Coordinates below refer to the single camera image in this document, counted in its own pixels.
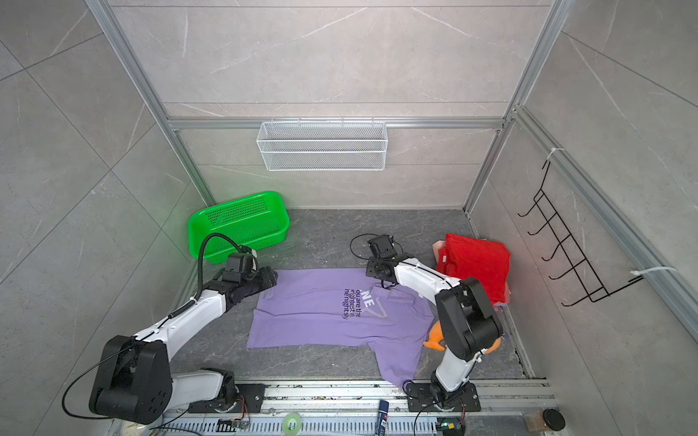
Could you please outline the blue spray can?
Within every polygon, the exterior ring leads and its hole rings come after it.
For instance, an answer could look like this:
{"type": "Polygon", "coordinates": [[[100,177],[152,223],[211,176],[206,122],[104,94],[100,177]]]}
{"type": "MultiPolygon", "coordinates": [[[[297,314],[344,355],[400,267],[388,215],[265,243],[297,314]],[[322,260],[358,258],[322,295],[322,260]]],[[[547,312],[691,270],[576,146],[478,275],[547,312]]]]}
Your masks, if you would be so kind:
{"type": "Polygon", "coordinates": [[[376,420],[376,428],[374,428],[374,436],[385,436],[387,430],[387,418],[389,413],[389,402],[381,400],[378,406],[378,414],[376,420]]]}

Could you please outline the orange plush toy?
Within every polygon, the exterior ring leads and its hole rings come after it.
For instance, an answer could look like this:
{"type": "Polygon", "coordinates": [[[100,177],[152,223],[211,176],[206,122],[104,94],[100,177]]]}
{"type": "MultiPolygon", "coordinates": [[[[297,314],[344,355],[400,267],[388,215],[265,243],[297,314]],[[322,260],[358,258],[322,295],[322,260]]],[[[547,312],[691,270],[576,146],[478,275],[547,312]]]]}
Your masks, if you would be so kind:
{"type": "MultiPolygon", "coordinates": [[[[489,348],[482,350],[483,354],[490,354],[491,352],[496,351],[502,343],[502,339],[498,338],[497,340],[494,341],[493,345],[490,346],[489,348]]],[[[423,342],[423,346],[431,349],[431,350],[436,350],[439,352],[443,352],[446,347],[445,347],[445,337],[442,332],[441,328],[441,323],[436,322],[433,327],[431,328],[429,334],[427,335],[427,340],[423,342]]]]}

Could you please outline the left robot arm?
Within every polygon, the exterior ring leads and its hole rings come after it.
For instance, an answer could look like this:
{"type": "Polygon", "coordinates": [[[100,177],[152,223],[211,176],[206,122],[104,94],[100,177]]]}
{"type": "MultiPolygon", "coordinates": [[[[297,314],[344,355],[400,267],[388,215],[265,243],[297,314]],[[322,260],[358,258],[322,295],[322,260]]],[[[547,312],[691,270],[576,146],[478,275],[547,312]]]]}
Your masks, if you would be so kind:
{"type": "Polygon", "coordinates": [[[204,327],[243,299],[276,286],[278,272],[219,271],[200,294],[163,320],[132,336],[117,335],[103,348],[88,401],[107,418],[152,424],[164,412],[202,403],[226,412],[238,403],[234,373],[213,368],[172,374],[170,362],[204,327]]]}

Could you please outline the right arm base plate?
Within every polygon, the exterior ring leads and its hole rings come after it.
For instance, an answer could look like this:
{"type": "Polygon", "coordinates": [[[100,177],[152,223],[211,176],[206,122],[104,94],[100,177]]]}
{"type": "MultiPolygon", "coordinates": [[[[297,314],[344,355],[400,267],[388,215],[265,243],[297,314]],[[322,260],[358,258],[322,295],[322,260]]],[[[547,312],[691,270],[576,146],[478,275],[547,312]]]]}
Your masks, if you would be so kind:
{"type": "Polygon", "coordinates": [[[438,393],[432,383],[406,381],[403,391],[410,412],[481,412],[478,391],[473,383],[465,383],[456,391],[438,393]]]}

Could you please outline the green plastic basket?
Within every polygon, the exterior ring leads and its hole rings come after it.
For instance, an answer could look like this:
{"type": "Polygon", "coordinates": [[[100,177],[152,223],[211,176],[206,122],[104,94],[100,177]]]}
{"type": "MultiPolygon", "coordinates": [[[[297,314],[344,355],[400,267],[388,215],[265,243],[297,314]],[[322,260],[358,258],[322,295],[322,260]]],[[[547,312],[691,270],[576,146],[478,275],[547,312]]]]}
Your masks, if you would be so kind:
{"type": "Polygon", "coordinates": [[[187,223],[188,249],[199,257],[209,234],[223,234],[256,251],[285,241],[290,218],[280,194],[263,192],[194,213],[187,223]]]}

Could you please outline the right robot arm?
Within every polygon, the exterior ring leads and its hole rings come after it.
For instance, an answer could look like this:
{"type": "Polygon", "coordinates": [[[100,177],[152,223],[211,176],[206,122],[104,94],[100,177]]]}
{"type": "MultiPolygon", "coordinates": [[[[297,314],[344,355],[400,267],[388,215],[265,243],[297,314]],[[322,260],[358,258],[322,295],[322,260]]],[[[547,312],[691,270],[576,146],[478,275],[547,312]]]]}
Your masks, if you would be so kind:
{"type": "Polygon", "coordinates": [[[467,400],[471,372],[496,350],[504,333],[483,285],[440,274],[404,254],[369,258],[366,275],[406,286],[436,307],[446,349],[431,377],[428,404],[446,410],[467,400]]]}

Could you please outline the green circuit board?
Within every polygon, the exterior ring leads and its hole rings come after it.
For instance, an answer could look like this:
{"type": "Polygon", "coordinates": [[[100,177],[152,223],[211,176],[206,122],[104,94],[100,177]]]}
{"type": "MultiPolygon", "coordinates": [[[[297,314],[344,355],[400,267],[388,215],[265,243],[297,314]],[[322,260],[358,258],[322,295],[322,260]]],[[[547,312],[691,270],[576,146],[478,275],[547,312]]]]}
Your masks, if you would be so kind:
{"type": "Polygon", "coordinates": [[[436,431],[438,436],[464,436],[465,424],[460,419],[439,418],[436,431]]]}

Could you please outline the small electronics board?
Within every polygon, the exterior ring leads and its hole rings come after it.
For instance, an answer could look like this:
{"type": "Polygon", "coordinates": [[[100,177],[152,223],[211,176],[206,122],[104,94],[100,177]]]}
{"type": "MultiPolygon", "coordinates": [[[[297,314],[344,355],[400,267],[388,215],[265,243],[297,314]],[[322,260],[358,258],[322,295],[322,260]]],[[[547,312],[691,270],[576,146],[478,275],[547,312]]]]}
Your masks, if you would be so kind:
{"type": "Polygon", "coordinates": [[[238,431],[246,430],[249,427],[249,425],[249,421],[245,421],[242,419],[219,419],[216,423],[216,431],[223,433],[235,433],[238,431]]]}

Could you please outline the purple t-shirt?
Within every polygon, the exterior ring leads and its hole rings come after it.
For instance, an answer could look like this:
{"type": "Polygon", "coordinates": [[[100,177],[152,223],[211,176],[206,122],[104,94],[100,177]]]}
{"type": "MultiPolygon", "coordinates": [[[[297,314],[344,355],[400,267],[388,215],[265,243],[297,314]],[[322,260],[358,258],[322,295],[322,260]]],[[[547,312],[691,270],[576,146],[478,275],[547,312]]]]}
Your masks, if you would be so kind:
{"type": "Polygon", "coordinates": [[[367,346],[383,379],[402,386],[416,376],[433,322],[427,299],[361,269],[281,270],[259,297],[247,346],[367,346]]]}

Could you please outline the red folded t-shirt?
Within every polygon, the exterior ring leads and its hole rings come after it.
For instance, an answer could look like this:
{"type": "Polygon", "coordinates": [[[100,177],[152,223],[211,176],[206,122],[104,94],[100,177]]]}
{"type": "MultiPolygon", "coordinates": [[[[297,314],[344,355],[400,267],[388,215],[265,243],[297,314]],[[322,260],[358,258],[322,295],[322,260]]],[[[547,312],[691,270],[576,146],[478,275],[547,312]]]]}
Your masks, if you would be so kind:
{"type": "Polygon", "coordinates": [[[476,279],[492,305],[504,306],[511,297],[507,284],[510,260],[511,254],[501,243],[447,234],[436,270],[461,280],[476,279]]]}

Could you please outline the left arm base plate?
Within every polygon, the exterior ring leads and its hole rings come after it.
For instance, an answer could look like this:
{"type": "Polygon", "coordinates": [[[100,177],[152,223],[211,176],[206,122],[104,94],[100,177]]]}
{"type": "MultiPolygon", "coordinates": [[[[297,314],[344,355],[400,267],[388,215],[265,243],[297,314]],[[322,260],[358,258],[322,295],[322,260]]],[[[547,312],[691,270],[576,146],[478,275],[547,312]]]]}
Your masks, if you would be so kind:
{"type": "Polygon", "coordinates": [[[225,385],[221,392],[208,401],[196,401],[191,403],[190,413],[232,413],[241,415],[246,412],[261,412],[265,397],[265,385],[263,383],[229,384],[225,385]]]}

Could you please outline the brown jar black lid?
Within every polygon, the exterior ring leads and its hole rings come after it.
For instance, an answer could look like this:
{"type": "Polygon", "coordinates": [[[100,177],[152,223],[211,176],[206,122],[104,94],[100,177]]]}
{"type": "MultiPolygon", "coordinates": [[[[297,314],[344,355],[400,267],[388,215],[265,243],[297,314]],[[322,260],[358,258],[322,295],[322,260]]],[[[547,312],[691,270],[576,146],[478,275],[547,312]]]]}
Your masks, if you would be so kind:
{"type": "Polygon", "coordinates": [[[566,426],[565,417],[556,409],[529,412],[523,418],[530,433],[560,432],[566,426]]]}

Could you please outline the green tape roll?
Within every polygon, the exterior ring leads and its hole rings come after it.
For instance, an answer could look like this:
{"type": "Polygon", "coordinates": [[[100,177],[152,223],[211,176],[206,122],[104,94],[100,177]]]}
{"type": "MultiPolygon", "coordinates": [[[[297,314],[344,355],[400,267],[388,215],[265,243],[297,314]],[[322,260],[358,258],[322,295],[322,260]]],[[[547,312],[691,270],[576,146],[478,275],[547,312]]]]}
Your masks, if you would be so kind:
{"type": "Polygon", "coordinates": [[[302,428],[302,417],[297,412],[287,414],[282,422],[282,432],[284,436],[298,436],[302,428]]]}

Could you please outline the pink folded t-shirt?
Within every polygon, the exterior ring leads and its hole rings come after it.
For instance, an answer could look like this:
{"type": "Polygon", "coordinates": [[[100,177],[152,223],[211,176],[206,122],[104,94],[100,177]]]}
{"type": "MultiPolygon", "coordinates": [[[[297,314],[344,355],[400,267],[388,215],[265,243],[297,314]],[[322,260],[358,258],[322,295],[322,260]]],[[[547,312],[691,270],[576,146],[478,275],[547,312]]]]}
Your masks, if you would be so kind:
{"type": "Polygon", "coordinates": [[[440,260],[440,253],[445,249],[445,241],[437,241],[432,245],[432,250],[434,254],[434,259],[436,260],[436,263],[439,263],[440,260]]]}

